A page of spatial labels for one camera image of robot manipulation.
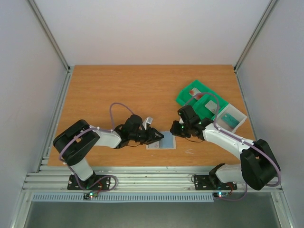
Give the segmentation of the beige card holder wallet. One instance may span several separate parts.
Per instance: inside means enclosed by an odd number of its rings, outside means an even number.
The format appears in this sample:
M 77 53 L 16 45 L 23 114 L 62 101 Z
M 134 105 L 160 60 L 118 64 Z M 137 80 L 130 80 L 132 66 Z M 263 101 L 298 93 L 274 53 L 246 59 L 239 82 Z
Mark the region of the beige card holder wallet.
M 161 139 L 161 148 L 160 150 L 174 150 L 176 149 L 176 140 L 175 136 L 171 134 L 170 131 L 161 132 L 164 135 L 164 138 Z

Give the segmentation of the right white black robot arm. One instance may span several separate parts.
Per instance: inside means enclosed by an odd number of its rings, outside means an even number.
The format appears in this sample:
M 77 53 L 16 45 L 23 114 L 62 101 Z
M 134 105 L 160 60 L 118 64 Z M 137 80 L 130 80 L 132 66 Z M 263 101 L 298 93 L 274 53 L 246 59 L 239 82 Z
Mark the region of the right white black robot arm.
M 214 167 L 209 172 L 212 187 L 218 189 L 228 182 L 244 182 L 254 190 L 280 185 L 281 170 L 265 140 L 248 140 L 217 126 L 209 118 L 200 119 L 190 105 L 177 113 L 181 120 L 172 123 L 170 132 L 174 136 L 197 137 L 219 146 L 240 161 L 238 165 L 221 163 Z

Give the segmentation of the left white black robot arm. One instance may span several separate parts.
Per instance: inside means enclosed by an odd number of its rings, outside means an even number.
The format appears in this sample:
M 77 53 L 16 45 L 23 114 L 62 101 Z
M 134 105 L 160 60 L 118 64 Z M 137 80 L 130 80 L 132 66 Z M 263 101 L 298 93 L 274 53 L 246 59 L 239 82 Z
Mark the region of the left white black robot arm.
M 132 114 L 124 124 L 113 130 L 105 130 L 88 124 L 81 119 L 58 135 L 53 146 L 59 153 L 59 160 L 66 163 L 84 189 L 95 185 L 95 173 L 86 160 L 94 146 L 121 149 L 130 141 L 149 145 L 160 141 L 164 135 L 151 127 L 152 118 L 143 120 Z

